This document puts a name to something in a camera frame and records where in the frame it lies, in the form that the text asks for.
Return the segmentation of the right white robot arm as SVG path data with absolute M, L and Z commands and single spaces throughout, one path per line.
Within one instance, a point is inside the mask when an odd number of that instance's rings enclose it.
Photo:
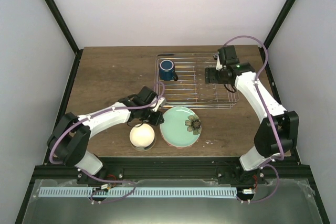
M 233 170 L 235 181 L 244 184 L 251 179 L 252 170 L 283 158 L 296 147 L 299 116 L 273 98 L 252 65 L 239 61 L 234 46 L 219 48 L 214 59 L 216 66 L 205 69 L 205 82 L 231 85 L 247 99 L 260 121 L 254 146 L 240 157 L 241 165 Z

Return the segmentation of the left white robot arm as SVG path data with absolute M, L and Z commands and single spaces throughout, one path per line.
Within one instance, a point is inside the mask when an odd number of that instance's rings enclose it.
M 113 105 L 84 115 L 64 114 L 48 139 L 49 162 L 76 167 L 95 184 L 107 178 L 107 167 L 87 150 L 89 140 L 100 132 L 134 119 L 152 126 L 164 122 L 159 108 L 165 104 L 163 94 L 143 87 L 139 93 L 118 100 Z

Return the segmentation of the blue enamel mug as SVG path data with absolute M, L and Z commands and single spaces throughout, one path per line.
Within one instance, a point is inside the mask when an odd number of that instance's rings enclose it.
M 171 60 L 163 60 L 159 64 L 159 78 L 163 81 L 177 81 L 178 75 L 175 72 L 175 64 Z

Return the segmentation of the teal flower plate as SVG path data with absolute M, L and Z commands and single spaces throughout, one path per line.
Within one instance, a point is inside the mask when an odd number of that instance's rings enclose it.
M 176 106 L 164 112 L 163 117 L 164 123 L 160 125 L 160 132 L 167 143 L 189 146 L 197 142 L 202 124 L 194 111 L 184 106 Z

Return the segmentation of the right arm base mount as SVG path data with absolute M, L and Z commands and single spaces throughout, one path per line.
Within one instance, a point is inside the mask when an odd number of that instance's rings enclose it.
M 244 171 L 240 166 L 220 166 L 216 169 L 216 175 L 220 184 L 249 185 L 259 180 L 258 170 Z

